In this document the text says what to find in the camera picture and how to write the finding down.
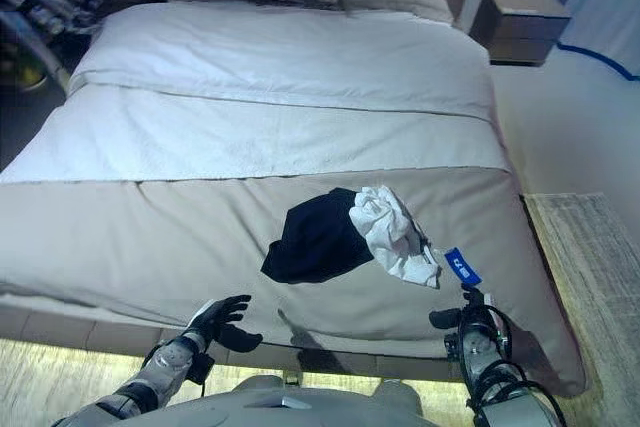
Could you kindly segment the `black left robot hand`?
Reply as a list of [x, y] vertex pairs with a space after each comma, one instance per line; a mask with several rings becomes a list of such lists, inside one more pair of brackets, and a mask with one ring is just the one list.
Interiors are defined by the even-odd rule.
[[250, 301], [247, 294], [210, 300], [192, 317], [187, 332], [202, 339], [204, 351], [215, 342], [233, 352], [251, 352], [262, 343], [263, 335], [246, 332], [236, 325], [243, 319]]

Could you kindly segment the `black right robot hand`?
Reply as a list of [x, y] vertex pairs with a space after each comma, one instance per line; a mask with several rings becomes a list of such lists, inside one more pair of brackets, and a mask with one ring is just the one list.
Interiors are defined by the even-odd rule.
[[475, 286], [461, 284], [462, 295], [466, 304], [462, 309], [452, 308], [429, 313], [429, 322], [436, 329], [447, 330], [458, 328], [462, 323], [478, 323], [496, 328], [496, 323], [485, 304], [484, 294]]

